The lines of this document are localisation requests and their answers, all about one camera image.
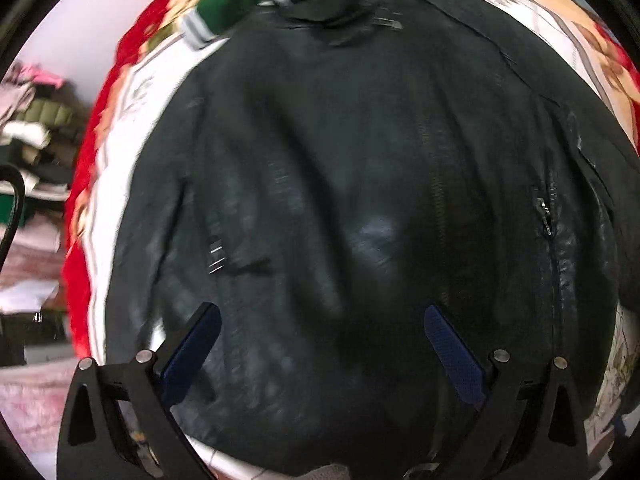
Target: metal screw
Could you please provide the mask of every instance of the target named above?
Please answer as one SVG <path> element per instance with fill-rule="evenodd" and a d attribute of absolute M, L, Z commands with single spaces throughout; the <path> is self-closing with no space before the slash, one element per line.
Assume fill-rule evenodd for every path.
<path fill-rule="evenodd" d="M 151 358 L 154 356 L 154 353 L 151 350 L 141 350 L 136 354 L 136 361 L 139 363 L 148 363 L 151 361 Z"/>
<path fill-rule="evenodd" d="M 87 370 L 87 368 L 91 368 L 92 364 L 94 364 L 94 360 L 90 357 L 85 357 L 84 359 L 80 359 L 78 368 L 80 368 L 81 370 Z"/>
<path fill-rule="evenodd" d="M 511 359 L 511 356 L 509 355 L 509 352 L 507 352 L 506 350 L 503 350 L 502 348 L 498 348 L 494 352 L 494 359 L 499 363 L 508 363 L 509 359 Z"/>
<path fill-rule="evenodd" d="M 556 357 L 554 359 L 554 364 L 556 365 L 556 368 L 560 368 L 561 370 L 564 370 L 565 368 L 568 367 L 569 363 L 566 361 L 566 359 L 564 357 Z"/>

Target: pile of clothes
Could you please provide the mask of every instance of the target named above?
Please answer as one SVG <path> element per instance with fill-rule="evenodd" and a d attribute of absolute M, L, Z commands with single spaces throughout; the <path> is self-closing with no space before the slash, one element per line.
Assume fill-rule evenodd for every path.
<path fill-rule="evenodd" d="M 79 354 L 127 361 L 213 301 L 175 409 L 210 466 L 392 478 L 475 414 L 433 302 L 478 362 L 567 358 L 600 474 L 640 399 L 640 78 L 582 5 L 155 0 L 66 206 Z"/>
<path fill-rule="evenodd" d="M 82 141 L 85 120 L 69 104 L 65 83 L 20 62 L 0 83 L 0 160 L 17 166 L 27 196 L 40 200 L 66 200 Z"/>
<path fill-rule="evenodd" d="M 20 169 L 26 200 L 0 274 L 0 366 L 73 355 L 60 273 L 62 209 L 85 120 L 61 77 L 16 62 L 0 82 L 0 162 Z M 0 183 L 0 232 L 14 202 Z"/>

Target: jacket zipper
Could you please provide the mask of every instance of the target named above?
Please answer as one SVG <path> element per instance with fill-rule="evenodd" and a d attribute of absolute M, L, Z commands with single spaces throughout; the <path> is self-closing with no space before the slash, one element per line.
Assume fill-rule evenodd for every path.
<path fill-rule="evenodd" d="M 413 72 L 405 72 L 407 81 L 407 88 L 409 90 L 410 104 L 416 110 L 415 120 L 417 133 L 420 136 L 422 148 L 426 154 L 426 168 L 427 178 L 429 179 L 430 195 L 433 200 L 433 207 L 435 209 L 435 222 L 438 234 L 438 253 L 441 257 L 446 256 L 447 252 L 447 239 L 446 239 L 446 202 L 444 196 L 444 188 L 442 185 L 442 178 L 440 176 L 439 159 L 434 154 L 437 152 L 437 140 L 434 139 L 434 135 L 430 128 L 427 127 L 426 118 L 420 106 L 420 97 L 424 96 L 424 87 L 420 85 Z M 442 284 L 439 287 L 437 298 L 441 306 L 449 306 L 449 287 L 448 283 Z M 428 451 L 429 461 L 433 462 L 436 457 L 442 451 L 442 447 L 447 437 L 448 426 L 451 424 L 451 420 L 455 417 L 456 408 L 450 398 L 450 386 L 449 380 L 442 368 L 439 369 L 437 375 L 437 401 L 436 401 L 436 413 L 433 424 L 433 431 L 431 433 L 430 449 Z"/>
<path fill-rule="evenodd" d="M 536 200 L 536 210 L 540 215 L 543 226 L 543 234 L 548 244 L 548 254 L 551 271 L 551 313 L 552 313 L 552 345 L 554 355 L 562 355 L 562 305 L 560 296 L 560 270 L 554 238 L 556 226 L 554 216 L 544 198 Z"/>

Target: folded clothes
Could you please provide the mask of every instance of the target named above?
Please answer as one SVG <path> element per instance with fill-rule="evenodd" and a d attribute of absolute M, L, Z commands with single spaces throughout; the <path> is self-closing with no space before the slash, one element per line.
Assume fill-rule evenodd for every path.
<path fill-rule="evenodd" d="M 51 140 L 46 127 L 26 121 L 8 121 L 2 128 L 2 136 L 21 140 L 39 150 L 46 148 Z"/>
<path fill-rule="evenodd" d="M 20 61 L 16 61 L 9 67 L 9 70 L 6 71 L 6 74 L 4 74 L 0 82 L 2 84 L 11 83 L 17 85 L 18 79 L 20 79 L 20 70 L 22 70 L 22 63 Z"/>
<path fill-rule="evenodd" d="M 12 117 L 13 120 L 40 123 L 47 128 L 71 126 L 75 120 L 74 111 L 70 107 L 48 99 L 34 99 L 19 112 Z"/>
<path fill-rule="evenodd" d="M 0 84 L 0 126 L 7 122 L 15 112 L 25 111 L 36 90 L 31 83 L 15 85 L 11 82 Z"/>
<path fill-rule="evenodd" d="M 24 189 L 27 198 L 36 200 L 44 200 L 46 202 L 64 202 L 69 197 L 67 184 L 53 184 L 51 182 L 43 182 L 27 170 L 20 170 L 20 174 L 24 179 Z M 5 195 L 13 195 L 14 188 L 11 184 L 0 182 L 0 199 Z"/>
<path fill-rule="evenodd" d="M 74 178 L 74 170 L 55 162 L 43 162 L 30 167 L 31 173 L 39 178 L 43 184 L 55 186 L 69 186 Z"/>

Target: white wall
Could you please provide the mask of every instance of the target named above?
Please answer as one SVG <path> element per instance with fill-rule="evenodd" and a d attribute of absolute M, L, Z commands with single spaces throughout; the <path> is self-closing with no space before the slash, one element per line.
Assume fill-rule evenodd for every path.
<path fill-rule="evenodd" d="M 92 104 L 113 65 L 116 44 L 152 0 L 60 0 L 36 28 L 17 59 L 76 84 Z"/>

